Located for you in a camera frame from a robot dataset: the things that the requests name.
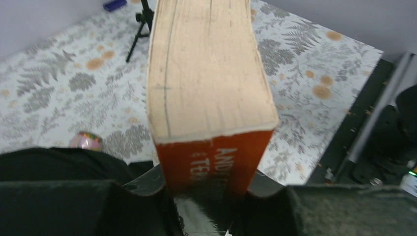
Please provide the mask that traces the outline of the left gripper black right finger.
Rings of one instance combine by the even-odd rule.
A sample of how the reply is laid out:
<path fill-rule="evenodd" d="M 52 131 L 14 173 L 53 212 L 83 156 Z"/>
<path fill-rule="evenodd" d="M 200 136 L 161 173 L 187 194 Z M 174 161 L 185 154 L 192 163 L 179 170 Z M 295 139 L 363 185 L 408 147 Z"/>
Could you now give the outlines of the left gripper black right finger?
<path fill-rule="evenodd" d="M 248 195 L 235 236 L 414 236 L 417 200 L 397 186 L 295 185 Z"/>

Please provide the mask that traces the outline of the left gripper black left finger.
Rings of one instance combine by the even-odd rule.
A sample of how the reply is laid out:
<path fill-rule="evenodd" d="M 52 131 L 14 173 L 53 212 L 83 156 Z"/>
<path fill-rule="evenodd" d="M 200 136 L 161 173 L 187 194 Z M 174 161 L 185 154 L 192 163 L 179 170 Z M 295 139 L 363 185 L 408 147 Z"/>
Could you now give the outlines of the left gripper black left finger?
<path fill-rule="evenodd" d="M 0 184 L 3 236 L 179 236 L 163 186 L 112 180 Z"/>

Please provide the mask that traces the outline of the orange thick paperback book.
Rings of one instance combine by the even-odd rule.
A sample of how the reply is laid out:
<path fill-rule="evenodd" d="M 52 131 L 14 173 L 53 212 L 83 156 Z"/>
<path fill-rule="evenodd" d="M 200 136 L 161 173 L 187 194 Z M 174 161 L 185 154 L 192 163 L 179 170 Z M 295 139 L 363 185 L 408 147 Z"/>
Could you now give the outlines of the orange thick paperback book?
<path fill-rule="evenodd" d="M 244 195 L 279 119 L 248 0 L 159 0 L 147 115 L 167 187 Z"/>

